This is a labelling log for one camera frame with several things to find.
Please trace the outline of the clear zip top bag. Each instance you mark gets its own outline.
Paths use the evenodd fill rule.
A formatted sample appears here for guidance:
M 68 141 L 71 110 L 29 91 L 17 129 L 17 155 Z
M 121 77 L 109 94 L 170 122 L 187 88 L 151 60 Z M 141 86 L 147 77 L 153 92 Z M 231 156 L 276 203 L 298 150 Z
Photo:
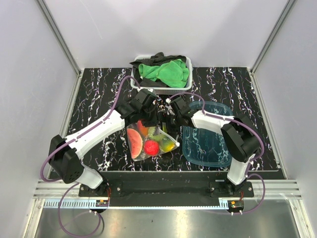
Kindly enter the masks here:
M 166 123 L 145 127 L 139 120 L 126 128 L 130 155 L 133 161 L 156 157 L 180 146 L 178 135 L 167 130 Z

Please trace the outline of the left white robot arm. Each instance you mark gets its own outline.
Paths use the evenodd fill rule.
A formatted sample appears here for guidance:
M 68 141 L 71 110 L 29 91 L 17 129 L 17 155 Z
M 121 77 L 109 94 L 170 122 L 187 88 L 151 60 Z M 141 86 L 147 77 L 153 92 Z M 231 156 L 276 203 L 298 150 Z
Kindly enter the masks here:
M 84 165 L 81 159 L 94 146 L 110 135 L 151 115 L 151 106 L 158 96 L 153 89 L 142 88 L 136 96 L 108 110 L 103 116 L 82 130 L 65 138 L 56 135 L 51 139 L 48 163 L 65 184 L 81 183 L 95 196 L 106 193 L 107 184 L 95 169 Z

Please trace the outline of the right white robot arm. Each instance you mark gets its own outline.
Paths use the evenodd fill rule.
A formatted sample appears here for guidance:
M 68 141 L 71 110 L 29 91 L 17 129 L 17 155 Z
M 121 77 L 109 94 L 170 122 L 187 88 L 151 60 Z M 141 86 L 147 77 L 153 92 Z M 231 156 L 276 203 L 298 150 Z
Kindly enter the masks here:
M 192 109 L 180 96 L 167 98 L 174 112 L 172 122 L 179 126 L 205 129 L 224 138 L 227 150 L 232 156 L 227 174 L 228 182 L 225 191 L 229 196 L 237 196 L 242 192 L 242 183 L 247 179 L 249 164 L 264 153 L 264 143 L 249 118 L 244 115 L 223 116 L 205 110 L 205 101 L 201 99 L 201 109 Z

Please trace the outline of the fake green cabbage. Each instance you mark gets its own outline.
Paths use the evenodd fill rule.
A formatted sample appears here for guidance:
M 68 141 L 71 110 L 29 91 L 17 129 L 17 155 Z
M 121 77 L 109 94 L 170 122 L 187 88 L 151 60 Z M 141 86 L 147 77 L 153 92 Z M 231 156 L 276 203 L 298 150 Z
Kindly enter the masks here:
M 161 142 L 166 139 L 166 135 L 159 131 L 158 134 L 153 134 L 149 136 L 149 139 L 154 140 L 156 142 Z

